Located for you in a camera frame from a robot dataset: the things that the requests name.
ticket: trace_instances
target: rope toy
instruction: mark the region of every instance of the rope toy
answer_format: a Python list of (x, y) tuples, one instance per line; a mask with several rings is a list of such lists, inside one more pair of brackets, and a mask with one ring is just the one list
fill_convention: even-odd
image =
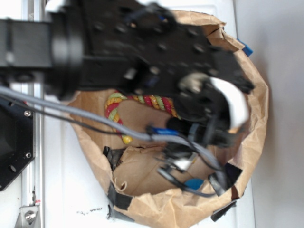
[[(104, 109), (106, 118), (123, 125), (123, 122), (118, 114), (118, 106), (122, 101), (127, 99), (133, 99), (135, 101), (140, 102), (141, 104), (146, 104), (155, 109), (166, 111), (172, 116), (179, 118), (174, 109), (173, 101), (169, 98), (154, 95), (124, 96), (118, 91), (115, 91), (113, 94), (111, 94), (105, 103)], [(124, 144), (129, 144), (133, 141), (133, 138), (131, 136), (125, 134), (122, 134), (121, 138)]]

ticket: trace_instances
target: screw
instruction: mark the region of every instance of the screw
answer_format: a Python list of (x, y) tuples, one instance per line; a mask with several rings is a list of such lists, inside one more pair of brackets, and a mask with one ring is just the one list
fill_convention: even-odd
[(121, 23), (117, 24), (115, 28), (117, 31), (119, 31), (121, 33), (126, 33), (128, 31), (128, 28), (124, 24), (121, 24)]
[(15, 78), (18, 82), (31, 82), (34, 79), (34, 76), (32, 74), (18, 74)]
[(154, 75), (158, 75), (161, 71), (160, 71), (159, 68), (157, 68), (157, 67), (155, 67), (155, 66), (152, 66), (152, 67), (150, 68), (150, 72), (151, 72), (152, 74), (154, 74)]
[(159, 43), (157, 45), (158, 49), (161, 50), (161, 51), (166, 51), (167, 50), (167, 46), (163, 43)]
[(103, 23), (96, 22), (96, 23), (94, 24), (94, 30), (97, 31), (97, 32), (103, 31), (104, 28), (105, 28), (105, 26), (103, 25)]
[(36, 217), (36, 214), (33, 211), (28, 211), (25, 215), (24, 218), (27, 222), (34, 220)]
[(188, 34), (192, 37), (196, 37), (198, 35), (197, 31), (192, 28), (188, 29)]
[(136, 89), (136, 90), (135, 90), (135, 93), (136, 93), (137, 95), (142, 95), (142, 94), (143, 94), (143, 90), (142, 90), (142, 89)]
[(159, 34), (163, 33), (163, 29), (161, 26), (155, 26), (153, 30)]
[(212, 76), (216, 76), (219, 72), (216, 69), (210, 69), (208, 73), (211, 74)]
[(198, 53), (203, 53), (205, 52), (204, 47), (201, 44), (195, 44), (193, 45), (193, 48), (195, 51), (197, 51)]
[(32, 116), (32, 112), (31, 112), (31, 111), (25, 111), (25, 112), (24, 112), (24, 115), (25, 115), (26, 117), (30, 117), (30, 116)]

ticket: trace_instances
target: brown paper bag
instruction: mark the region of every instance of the brown paper bag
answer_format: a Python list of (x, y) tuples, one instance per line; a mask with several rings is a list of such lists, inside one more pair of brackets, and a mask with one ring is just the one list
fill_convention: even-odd
[[(222, 164), (226, 162), (243, 170), (233, 188), (220, 197), (202, 198), (191, 193), (182, 192), (157, 173), (161, 157), (161, 144), (134, 140), (121, 157), (121, 164), (111, 170), (103, 149), (121, 149), (126, 146), (119, 136), (99, 134), (80, 126), (73, 126), (84, 154), (94, 175), (108, 194), (114, 210), (133, 219), (135, 222), (153, 228), (187, 228), (213, 214), (214, 211), (240, 198), (261, 156), (268, 118), (268, 87), (255, 66), (242, 51), (243, 44), (229, 36), (223, 30), (225, 23), (216, 17), (195, 13), (176, 11), (180, 23), (201, 25), (211, 44), (221, 46), (235, 53), (245, 75), (256, 86), (247, 96), (250, 120), (244, 132), (233, 148), (212, 148), (214, 155)], [(81, 92), (70, 105), (80, 107), (95, 114), (103, 115), (104, 104), (112, 91)], [(133, 100), (123, 101), (119, 114), (124, 124), (134, 130), (144, 131), (148, 124), (164, 127), (170, 115), (144, 106)], [(93, 123), (76, 116), (72, 118), (106, 131), (112, 129), (102, 124)], [(206, 178), (213, 173), (200, 159), (184, 173), (173, 175), (180, 181), (191, 178), (204, 179), (200, 190), (214, 192)]]

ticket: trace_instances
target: screw hole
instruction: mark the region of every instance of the screw hole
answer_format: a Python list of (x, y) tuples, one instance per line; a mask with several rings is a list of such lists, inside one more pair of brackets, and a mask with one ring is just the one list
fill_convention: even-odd
[(17, 171), (16, 168), (13, 165), (9, 166), (9, 170), (11, 170), (12, 172), (16, 172)]

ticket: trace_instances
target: black metal plate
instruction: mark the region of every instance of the black metal plate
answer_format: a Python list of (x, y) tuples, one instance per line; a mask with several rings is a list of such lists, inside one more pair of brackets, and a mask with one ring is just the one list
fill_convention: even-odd
[(34, 159), (33, 113), (0, 99), (0, 191)]

